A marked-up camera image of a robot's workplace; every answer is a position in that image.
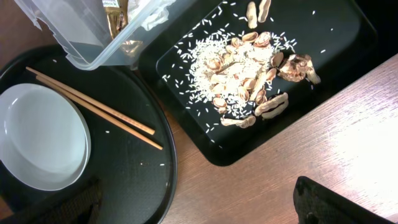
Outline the grey plate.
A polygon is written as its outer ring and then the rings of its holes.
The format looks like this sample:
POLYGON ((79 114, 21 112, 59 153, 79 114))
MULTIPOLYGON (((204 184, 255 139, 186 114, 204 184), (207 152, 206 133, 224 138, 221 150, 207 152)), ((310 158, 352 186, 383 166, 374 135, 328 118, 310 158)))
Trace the grey plate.
POLYGON ((17 180, 64 189, 81 177, 90 154, 90 130, 70 100, 32 83, 1 93, 1 162, 17 180))

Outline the food scraps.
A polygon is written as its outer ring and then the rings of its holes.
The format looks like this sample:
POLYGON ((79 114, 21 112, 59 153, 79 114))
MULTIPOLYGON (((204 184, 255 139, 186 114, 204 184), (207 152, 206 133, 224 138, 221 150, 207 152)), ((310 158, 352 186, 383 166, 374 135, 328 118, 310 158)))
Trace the food scraps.
POLYGON ((286 93, 271 95, 276 78, 321 82, 311 56, 296 53, 295 39, 265 30, 270 8, 270 1, 223 1, 157 62, 162 81, 212 144, 286 109, 286 93))

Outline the black rectangular tray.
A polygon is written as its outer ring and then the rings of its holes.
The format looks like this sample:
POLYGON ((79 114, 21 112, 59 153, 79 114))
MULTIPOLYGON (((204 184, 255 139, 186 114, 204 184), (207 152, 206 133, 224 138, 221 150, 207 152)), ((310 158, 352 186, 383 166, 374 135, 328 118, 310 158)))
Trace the black rectangular tray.
POLYGON ((268 98, 283 93, 289 106, 275 118, 246 129, 223 126, 211 96, 194 77, 198 44, 241 37, 249 32, 247 1, 197 1, 141 54, 138 68, 161 102, 176 117, 201 153, 213 164, 228 166, 292 124, 353 81, 349 70, 376 47, 377 34, 354 1, 273 1, 258 32, 272 35, 284 55, 311 56, 321 78, 294 83, 276 77, 266 83, 268 98))

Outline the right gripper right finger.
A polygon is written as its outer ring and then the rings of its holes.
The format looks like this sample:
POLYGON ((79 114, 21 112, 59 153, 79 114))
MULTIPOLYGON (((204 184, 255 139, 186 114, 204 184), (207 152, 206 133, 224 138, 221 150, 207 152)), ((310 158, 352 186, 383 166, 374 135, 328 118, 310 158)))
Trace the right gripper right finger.
POLYGON ((306 176, 298 177, 293 201, 299 224, 393 224, 306 176))

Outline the wooden chopstick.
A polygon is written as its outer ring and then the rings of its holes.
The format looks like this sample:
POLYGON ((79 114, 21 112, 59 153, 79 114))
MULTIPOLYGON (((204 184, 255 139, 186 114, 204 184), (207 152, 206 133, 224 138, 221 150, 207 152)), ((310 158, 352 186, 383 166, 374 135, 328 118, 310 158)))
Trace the wooden chopstick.
POLYGON ((61 89, 60 87, 57 87, 55 84, 50 83, 49 81, 45 80, 44 78, 41 78, 39 76, 36 76, 36 79, 49 87, 53 88, 54 90, 59 91, 69 99, 73 100, 74 102, 78 103, 79 105, 82 105, 86 109, 90 110, 91 112, 94 112, 98 116, 102 117, 103 119, 109 121, 110 123, 114 124, 115 126, 125 130, 126 132, 132 134, 133 136, 139 138, 140 140, 143 140, 144 142, 150 144, 151 146, 154 146, 155 148, 159 150, 163 150, 163 147, 155 143, 154 141, 150 140, 149 138, 145 137, 141 133, 138 133, 137 131, 131 129, 129 126, 125 125, 124 123, 116 120, 115 118, 111 117, 110 115, 106 114, 105 112, 101 111, 100 109, 96 108, 95 106, 85 102, 81 98, 67 92, 66 90, 61 89))
POLYGON ((103 111, 105 111, 105 112, 107 112, 107 113, 109 113, 109 114, 111 114, 111 115, 113 115, 113 116, 115 116, 115 117, 117 117, 117 118, 119 118, 119 119, 121 119, 121 120, 123 120, 123 121, 125 121, 125 122, 127 122, 127 123, 129 123, 129 124, 131 124, 133 126, 135 126, 135 127, 137 127, 137 128, 139 128, 141 130, 143 130, 144 132, 146 132, 146 133, 148 133, 150 135, 153 135, 155 133, 154 129, 152 129, 152 128, 150 128, 150 127, 148 127, 148 126, 146 126, 146 125, 144 125, 144 124, 142 124, 142 123, 140 123, 140 122, 138 122, 138 121, 136 121, 136 120, 134 120, 134 119, 132 119, 132 118, 130 118, 128 116, 126 116, 125 114, 122 114, 122 113, 110 108, 109 106, 106 106, 105 104, 103 104, 103 103, 101 103, 101 102, 99 102, 99 101, 97 101, 97 100, 95 100, 95 99, 83 94, 82 92, 80 92, 80 91, 78 91, 78 90, 76 90, 76 89, 74 89, 74 88, 72 88, 72 87, 70 87, 68 85, 65 85, 62 82, 59 82, 58 80, 55 80, 55 79, 53 79, 53 78, 51 78, 51 77, 49 77, 49 76, 47 76, 47 75, 35 70, 33 68, 26 67, 26 69, 28 71, 34 73, 35 75, 39 76, 40 78, 43 78, 44 80, 47 80, 48 82, 56 85, 57 87, 60 87, 61 89, 66 90, 67 92, 69 92, 69 93, 81 98, 82 100, 84 100, 84 101, 96 106, 97 108, 100 108, 101 110, 103 110, 103 111))

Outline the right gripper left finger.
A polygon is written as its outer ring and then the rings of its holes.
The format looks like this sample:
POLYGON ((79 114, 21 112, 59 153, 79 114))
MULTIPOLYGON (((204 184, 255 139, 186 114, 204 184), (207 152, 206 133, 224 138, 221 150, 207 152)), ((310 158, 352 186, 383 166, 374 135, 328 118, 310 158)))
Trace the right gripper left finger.
POLYGON ((34 218, 34 224, 96 224, 102 203, 102 183, 99 179, 89 181, 62 203, 41 213, 34 218))

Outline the gold foil wrapper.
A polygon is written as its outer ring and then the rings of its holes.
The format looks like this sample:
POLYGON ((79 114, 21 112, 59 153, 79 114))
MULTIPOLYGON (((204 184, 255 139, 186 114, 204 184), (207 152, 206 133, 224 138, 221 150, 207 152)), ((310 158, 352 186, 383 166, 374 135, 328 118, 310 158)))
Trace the gold foil wrapper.
MULTIPOLYGON (((131 10, 137 9, 136 1, 128 0, 102 0, 106 19, 108 23, 109 33, 112 39, 129 24, 129 3, 131 3, 131 10)), ((143 44, 141 40, 126 40, 120 46, 124 53, 133 57, 136 55, 136 51, 143 44)))

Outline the round black tray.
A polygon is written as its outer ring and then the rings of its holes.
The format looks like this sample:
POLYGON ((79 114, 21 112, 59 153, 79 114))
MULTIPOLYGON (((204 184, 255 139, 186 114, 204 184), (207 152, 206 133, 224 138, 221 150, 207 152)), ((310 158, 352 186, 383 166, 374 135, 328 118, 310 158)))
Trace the round black tray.
POLYGON ((32 70, 52 77, 152 128, 156 149, 86 108, 91 156, 79 180, 56 192, 33 189, 1 168, 1 197, 14 212, 10 223, 65 200, 75 192, 96 195, 98 223, 160 223, 177 185, 177 153, 167 119, 142 80, 124 66, 84 71, 73 66, 57 46, 17 56, 1 69, 1 90, 35 83, 32 70))

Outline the white napkin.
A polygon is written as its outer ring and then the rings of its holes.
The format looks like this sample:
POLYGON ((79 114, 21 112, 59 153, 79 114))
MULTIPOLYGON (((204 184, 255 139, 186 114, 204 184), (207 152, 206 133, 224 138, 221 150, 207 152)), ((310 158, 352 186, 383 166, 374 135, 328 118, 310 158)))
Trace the white napkin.
POLYGON ((142 15, 144 20, 141 22, 141 27, 146 31, 150 31, 155 26, 168 21, 168 7, 175 2, 176 0, 128 0, 127 21, 130 24, 135 20, 136 16, 142 15))

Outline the clear plastic bin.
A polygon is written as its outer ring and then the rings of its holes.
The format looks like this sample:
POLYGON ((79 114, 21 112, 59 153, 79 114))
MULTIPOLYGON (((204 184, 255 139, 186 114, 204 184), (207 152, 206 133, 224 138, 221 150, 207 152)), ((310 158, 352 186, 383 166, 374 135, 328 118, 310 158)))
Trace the clear plastic bin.
POLYGON ((16 4, 35 26, 43 22, 66 52, 66 58, 80 70, 100 66, 133 65, 140 53, 167 26, 181 16, 193 1, 176 1, 168 7, 168 21, 150 31, 141 27, 142 15, 128 24, 114 39, 111 38, 102 1, 77 0, 16 0, 16 4), (120 48, 126 40, 141 40, 143 44, 133 57, 120 48))

